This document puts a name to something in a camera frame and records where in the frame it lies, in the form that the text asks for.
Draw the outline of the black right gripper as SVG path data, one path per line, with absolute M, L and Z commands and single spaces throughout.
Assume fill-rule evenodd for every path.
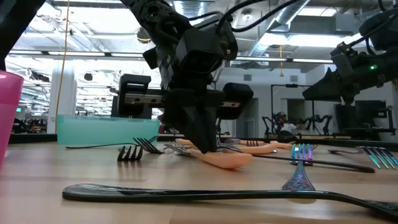
M 303 97 L 310 101 L 334 102 L 341 102 L 342 97 L 345 104 L 352 104 L 360 91 L 380 88 L 394 79 L 397 79 L 397 49 L 380 55 L 361 52 L 343 63 L 341 78 L 338 72 L 328 68 L 321 80 L 303 92 Z

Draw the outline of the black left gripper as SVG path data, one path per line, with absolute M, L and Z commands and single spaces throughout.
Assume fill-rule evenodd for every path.
M 150 77 L 125 74 L 121 77 L 118 113 L 139 116 L 146 107 L 164 109 L 164 123 L 175 128 L 203 154 L 216 151 L 216 118 L 236 119 L 254 92 L 249 85 L 227 83 L 210 90 L 211 74 L 223 61 L 219 52 L 160 54 L 146 52 L 150 68 L 159 69 L 162 88 L 149 88 Z

